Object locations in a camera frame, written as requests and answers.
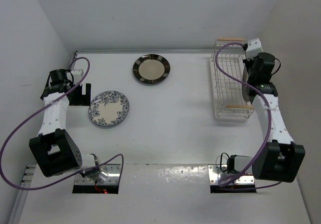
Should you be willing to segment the blue floral white plate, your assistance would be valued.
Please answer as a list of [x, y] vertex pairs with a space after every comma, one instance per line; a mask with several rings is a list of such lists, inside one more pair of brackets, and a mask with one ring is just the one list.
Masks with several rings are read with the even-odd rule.
[[119, 91], [105, 91], [93, 98], [88, 113], [91, 121], [100, 127], [121, 123], [130, 109], [128, 98]]

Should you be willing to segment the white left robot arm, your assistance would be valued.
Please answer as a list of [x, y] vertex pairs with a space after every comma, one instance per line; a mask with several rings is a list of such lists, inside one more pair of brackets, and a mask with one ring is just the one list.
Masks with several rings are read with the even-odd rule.
[[46, 177], [57, 176], [82, 166], [82, 155], [66, 130], [66, 115], [69, 106], [89, 106], [91, 84], [77, 86], [64, 96], [84, 76], [81, 69], [58, 69], [49, 73], [40, 99], [47, 107], [41, 128], [35, 138], [30, 139], [29, 147]]

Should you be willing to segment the grey rimmed beige plate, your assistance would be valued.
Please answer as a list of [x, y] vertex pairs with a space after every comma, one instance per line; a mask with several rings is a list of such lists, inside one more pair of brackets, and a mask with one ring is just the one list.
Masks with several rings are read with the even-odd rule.
[[[248, 80], [248, 72], [247, 72], [246, 67], [244, 67], [243, 74], [242, 74], [242, 81], [246, 83], [247, 80]], [[245, 102], [250, 101], [249, 95], [247, 93], [247, 86], [244, 84], [242, 84], [242, 96], [243, 96], [243, 99]]]

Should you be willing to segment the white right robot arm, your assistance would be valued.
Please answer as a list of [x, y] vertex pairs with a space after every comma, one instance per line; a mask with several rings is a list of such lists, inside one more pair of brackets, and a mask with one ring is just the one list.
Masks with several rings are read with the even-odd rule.
[[297, 145], [283, 121], [278, 92], [271, 78], [276, 58], [261, 52], [244, 59], [242, 94], [258, 116], [266, 144], [249, 168], [256, 179], [293, 182], [305, 156], [305, 149]]

